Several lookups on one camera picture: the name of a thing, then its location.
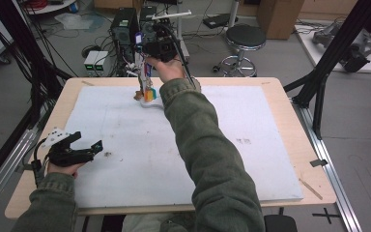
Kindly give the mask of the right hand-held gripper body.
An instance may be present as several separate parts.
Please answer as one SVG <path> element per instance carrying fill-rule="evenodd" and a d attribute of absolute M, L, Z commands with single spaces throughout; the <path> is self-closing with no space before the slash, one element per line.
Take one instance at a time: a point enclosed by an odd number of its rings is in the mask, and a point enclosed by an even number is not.
<path fill-rule="evenodd" d="M 171 18 L 181 19 L 183 16 L 191 15 L 191 11 L 176 14 L 153 15 L 153 29 L 155 38 L 151 41 L 151 56 L 168 62 L 180 53 L 180 40 L 174 34 Z"/>

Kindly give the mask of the bunch of coloured key tags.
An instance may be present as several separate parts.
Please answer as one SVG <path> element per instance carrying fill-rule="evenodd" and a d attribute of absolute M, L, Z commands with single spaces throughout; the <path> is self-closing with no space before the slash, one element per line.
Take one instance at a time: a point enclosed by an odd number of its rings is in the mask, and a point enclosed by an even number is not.
<path fill-rule="evenodd" d="M 135 41 L 135 64 L 139 69 L 140 92 L 144 102 L 152 102 L 157 98 L 157 92 L 151 80 L 151 66 L 146 62 L 146 54 L 143 52 L 143 34 L 137 32 Z"/>

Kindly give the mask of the white stand with pole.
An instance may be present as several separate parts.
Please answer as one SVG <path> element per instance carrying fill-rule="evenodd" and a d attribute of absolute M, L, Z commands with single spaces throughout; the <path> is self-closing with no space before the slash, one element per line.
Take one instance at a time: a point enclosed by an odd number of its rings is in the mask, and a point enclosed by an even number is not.
<path fill-rule="evenodd" d="M 140 102 L 140 105 L 142 107 L 144 107 L 144 108 L 152 108 L 152 107 L 154 107 L 154 108 L 160 108 L 160 109 L 163 108 L 162 100 L 161 100 L 161 98 L 160 98 L 160 96 L 158 94 L 157 94 L 157 98 L 154 101 L 144 102 L 143 101 L 143 98 L 142 98 L 141 100 L 139 100 L 139 102 Z"/>

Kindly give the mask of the person's left hand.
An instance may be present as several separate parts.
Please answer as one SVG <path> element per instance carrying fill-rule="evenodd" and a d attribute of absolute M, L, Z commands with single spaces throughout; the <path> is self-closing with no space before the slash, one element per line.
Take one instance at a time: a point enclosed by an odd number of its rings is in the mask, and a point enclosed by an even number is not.
<path fill-rule="evenodd" d="M 78 176 L 78 169 L 83 166 L 83 163 L 78 163 L 78 164 L 73 164 L 70 166 L 58 166 L 53 163 L 50 163 L 47 167 L 47 172 L 48 173 L 62 173 L 66 175 L 70 175 L 74 177 L 74 179 L 77 178 Z"/>

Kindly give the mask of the white table leg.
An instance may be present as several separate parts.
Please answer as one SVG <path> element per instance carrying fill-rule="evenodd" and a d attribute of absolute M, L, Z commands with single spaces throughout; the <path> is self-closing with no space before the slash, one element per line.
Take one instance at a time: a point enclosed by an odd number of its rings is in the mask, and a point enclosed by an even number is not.
<path fill-rule="evenodd" d="M 184 13 L 183 11 L 183 0 L 176 0 L 177 3 L 177 14 Z M 183 18 L 181 16 L 177 17 L 177 37 L 180 40 L 181 49 L 185 60 L 189 60 L 189 52 L 186 47 L 185 39 L 183 38 Z"/>

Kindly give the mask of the small black computer tower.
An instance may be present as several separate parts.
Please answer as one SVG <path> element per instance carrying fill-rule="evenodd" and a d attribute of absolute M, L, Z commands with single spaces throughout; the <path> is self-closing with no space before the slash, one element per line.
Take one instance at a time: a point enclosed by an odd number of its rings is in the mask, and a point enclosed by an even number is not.
<path fill-rule="evenodd" d="M 157 13 L 155 6 L 143 6 L 140 11 L 139 26 L 143 35 L 143 42 L 147 42 L 147 33 L 155 31 L 153 28 L 154 21 L 152 17 Z"/>

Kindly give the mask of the large black computer tower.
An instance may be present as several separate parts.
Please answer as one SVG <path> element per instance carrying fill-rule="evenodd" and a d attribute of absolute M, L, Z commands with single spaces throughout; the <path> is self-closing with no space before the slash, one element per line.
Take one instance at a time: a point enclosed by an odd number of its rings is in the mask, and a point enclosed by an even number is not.
<path fill-rule="evenodd" d="M 134 61 L 135 34 L 139 31 L 135 8 L 120 8 L 110 26 L 113 42 L 123 60 Z"/>

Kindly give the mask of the white power supply unit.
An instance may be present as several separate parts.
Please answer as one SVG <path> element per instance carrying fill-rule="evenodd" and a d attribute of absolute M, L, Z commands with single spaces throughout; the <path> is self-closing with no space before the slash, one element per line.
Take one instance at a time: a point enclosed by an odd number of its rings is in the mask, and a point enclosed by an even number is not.
<path fill-rule="evenodd" d="M 109 70 L 109 59 L 107 51 L 99 51 L 97 58 L 94 62 L 95 75 L 106 76 L 106 72 Z"/>
<path fill-rule="evenodd" d="M 97 61 L 98 52 L 95 50 L 92 50 L 88 53 L 85 61 L 84 61 L 84 67 L 86 69 L 86 72 L 89 76 L 95 76 L 95 63 Z"/>

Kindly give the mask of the black round stool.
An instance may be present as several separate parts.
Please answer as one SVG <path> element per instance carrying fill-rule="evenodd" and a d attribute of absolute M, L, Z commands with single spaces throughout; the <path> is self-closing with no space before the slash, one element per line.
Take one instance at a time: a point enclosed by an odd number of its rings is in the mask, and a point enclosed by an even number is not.
<path fill-rule="evenodd" d="M 213 72 L 223 72 L 224 76 L 229 77 L 256 77 L 257 69 L 244 53 L 263 48 L 267 41 L 265 33 L 258 27 L 240 24 L 226 31 L 225 41 L 237 51 L 237 54 L 222 59 L 213 66 Z"/>

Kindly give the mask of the round white table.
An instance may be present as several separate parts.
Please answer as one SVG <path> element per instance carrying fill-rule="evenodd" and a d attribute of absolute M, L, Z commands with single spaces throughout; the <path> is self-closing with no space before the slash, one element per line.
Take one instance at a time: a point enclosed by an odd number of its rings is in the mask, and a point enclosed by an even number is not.
<path fill-rule="evenodd" d="M 21 7 L 29 14 L 41 15 L 68 9 L 77 0 L 22 0 Z"/>

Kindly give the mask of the cardboard box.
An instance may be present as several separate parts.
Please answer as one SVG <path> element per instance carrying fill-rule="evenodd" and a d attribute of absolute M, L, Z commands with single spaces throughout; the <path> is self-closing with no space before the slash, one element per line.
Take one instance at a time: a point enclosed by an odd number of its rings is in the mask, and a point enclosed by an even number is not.
<path fill-rule="evenodd" d="M 288 40 L 304 0 L 261 0 L 256 19 L 269 40 Z"/>

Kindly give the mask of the white table mat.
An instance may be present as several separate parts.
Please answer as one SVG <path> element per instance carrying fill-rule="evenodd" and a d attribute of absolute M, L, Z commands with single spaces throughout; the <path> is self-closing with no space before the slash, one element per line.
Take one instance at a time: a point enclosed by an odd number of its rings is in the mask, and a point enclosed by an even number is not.
<path fill-rule="evenodd" d="M 146 107 L 133 86 L 81 89 L 66 124 L 75 150 L 97 141 L 102 152 L 78 171 L 75 200 L 85 209 L 188 205 L 194 184 L 159 102 Z M 303 198 L 264 91 L 259 86 L 206 86 L 219 127 L 239 150 L 262 202 Z"/>

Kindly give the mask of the black chair part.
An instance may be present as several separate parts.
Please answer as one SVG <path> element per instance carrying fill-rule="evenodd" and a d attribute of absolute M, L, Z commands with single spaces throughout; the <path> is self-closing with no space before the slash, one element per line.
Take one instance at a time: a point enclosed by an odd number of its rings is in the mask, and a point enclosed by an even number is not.
<path fill-rule="evenodd" d="M 264 216 L 266 232 L 298 232 L 295 220 L 284 215 Z"/>

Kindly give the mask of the thin wooden stick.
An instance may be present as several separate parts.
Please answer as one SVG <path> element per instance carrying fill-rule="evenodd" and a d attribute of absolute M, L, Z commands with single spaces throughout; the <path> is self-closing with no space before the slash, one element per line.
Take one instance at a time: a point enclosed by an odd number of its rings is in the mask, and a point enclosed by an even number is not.
<path fill-rule="evenodd" d="M 323 200 L 323 196 L 315 190 L 313 187 L 311 187 L 308 183 L 306 183 L 303 179 L 299 178 L 299 181 L 307 188 L 309 189 L 318 199 Z"/>

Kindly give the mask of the aluminium rail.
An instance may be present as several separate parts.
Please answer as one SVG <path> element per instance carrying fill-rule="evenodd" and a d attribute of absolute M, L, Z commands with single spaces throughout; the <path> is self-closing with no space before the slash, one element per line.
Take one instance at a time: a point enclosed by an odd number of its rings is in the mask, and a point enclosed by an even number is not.
<path fill-rule="evenodd" d="M 3 159 L 0 165 L 0 193 L 11 179 L 23 157 L 32 148 L 32 144 L 39 134 L 37 130 L 26 130 L 19 139 L 14 141 L 8 156 Z"/>
<path fill-rule="evenodd" d="M 336 196 L 335 205 L 338 208 L 340 218 L 342 219 L 347 232 L 362 232 L 361 226 L 357 219 L 357 215 L 351 205 L 351 202 L 343 188 L 341 180 L 336 172 L 335 166 L 328 153 L 328 149 L 322 139 L 317 137 L 317 134 L 312 129 L 313 116 L 308 108 L 301 108 L 300 106 L 292 103 L 300 122 L 307 134 L 307 137 L 316 152 L 318 160 L 325 161 L 326 164 L 322 165 L 328 181 L 333 188 Z"/>

